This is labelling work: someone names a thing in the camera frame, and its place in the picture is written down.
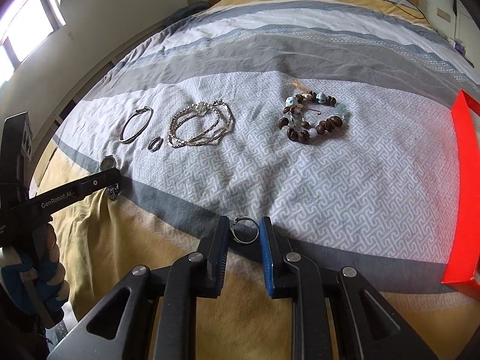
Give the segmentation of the blue gloved left hand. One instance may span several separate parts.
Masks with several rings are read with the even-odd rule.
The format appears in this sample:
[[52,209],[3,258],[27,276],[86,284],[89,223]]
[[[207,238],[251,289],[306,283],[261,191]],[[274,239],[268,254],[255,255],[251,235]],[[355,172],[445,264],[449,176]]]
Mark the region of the blue gloved left hand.
[[39,301],[50,312],[57,312],[68,301],[70,286],[65,279],[64,265],[53,226],[48,223],[45,250],[36,267],[28,256],[15,248],[1,247],[1,287],[12,302],[26,314],[36,314],[21,275],[28,272],[33,280]]

